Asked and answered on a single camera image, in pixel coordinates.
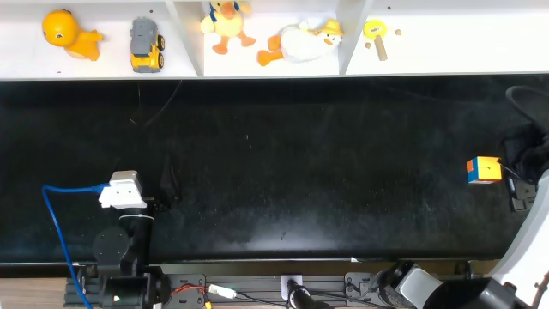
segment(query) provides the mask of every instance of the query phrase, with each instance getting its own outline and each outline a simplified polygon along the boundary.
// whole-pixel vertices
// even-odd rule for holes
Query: black tabletop
[[[0,263],[62,262],[42,185],[157,173],[179,203],[157,214],[153,262],[248,258],[500,258],[526,214],[466,162],[501,155],[524,124],[504,100],[544,76],[0,84]],[[549,119],[537,100],[526,104]],[[94,194],[51,201],[75,261],[117,225]]]

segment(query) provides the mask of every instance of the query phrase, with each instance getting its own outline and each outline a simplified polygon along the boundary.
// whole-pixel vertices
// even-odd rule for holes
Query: yellow and gray toy truck
[[[131,66],[137,73],[160,72],[164,66],[164,51],[166,42],[158,34],[158,27],[154,21],[139,17],[133,21],[131,35]]]

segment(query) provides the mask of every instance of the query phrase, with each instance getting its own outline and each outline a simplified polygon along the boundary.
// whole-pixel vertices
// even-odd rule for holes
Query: colorful cube
[[[491,184],[502,179],[499,158],[476,157],[467,162],[469,184]]]

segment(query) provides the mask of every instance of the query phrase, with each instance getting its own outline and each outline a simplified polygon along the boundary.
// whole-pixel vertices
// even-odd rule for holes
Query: yellow plush duck
[[[285,27],[280,35],[268,39],[271,52],[260,51],[257,61],[261,66],[266,66],[283,58],[295,64],[319,59],[337,48],[342,38],[343,32],[336,20],[329,20],[318,31],[310,30],[307,22],[303,21],[297,27]]]
[[[42,22],[45,40],[54,46],[64,47],[74,58],[99,59],[97,42],[103,36],[96,30],[86,32],[78,26],[75,17],[66,9],[55,10]]]
[[[220,55],[228,53],[227,44],[230,38],[239,37],[242,40],[242,46],[252,46],[256,43],[255,39],[248,37],[244,29],[244,18],[242,14],[251,14],[249,3],[240,1],[220,1],[210,2],[210,13],[200,25],[203,33],[208,34],[215,31],[221,36],[221,42],[213,47],[214,52]]]

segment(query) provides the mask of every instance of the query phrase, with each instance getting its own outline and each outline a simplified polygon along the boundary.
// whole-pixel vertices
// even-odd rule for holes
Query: blue cable connector
[[[54,191],[58,193],[83,193],[83,192],[92,192],[92,193],[98,193],[100,194],[105,187],[109,186],[109,184],[103,184],[103,185],[96,185],[86,188],[74,188],[74,189],[64,189],[64,188],[57,188],[50,185],[44,185],[42,186],[42,196],[44,196],[44,202],[45,205],[48,207],[48,210],[50,210],[51,219],[53,220],[53,224],[55,225],[55,228],[57,229],[57,234],[59,235],[59,240],[61,241],[61,248],[63,249],[63,253],[65,255],[65,259],[67,260],[67,265],[69,266],[70,275],[72,276],[72,280],[75,282],[76,286],[76,292],[82,298],[82,301],[84,302],[84,305],[86,305],[87,309],[93,309],[92,305],[87,301],[86,295],[82,292],[82,287],[80,286],[80,283],[78,282],[78,278],[76,277],[75,269],[72,267],[72,260],[70,259],[69,250],[67,249],[67,244],[65,243],[65,239],[63,237],[63,233],[61,232],[61,227],[59,226],[59,222],[57,222],[57,217],[55,216],[55,213],[53,212],[53,208],[51,207],[50,198],[48,198],[48,191]]]

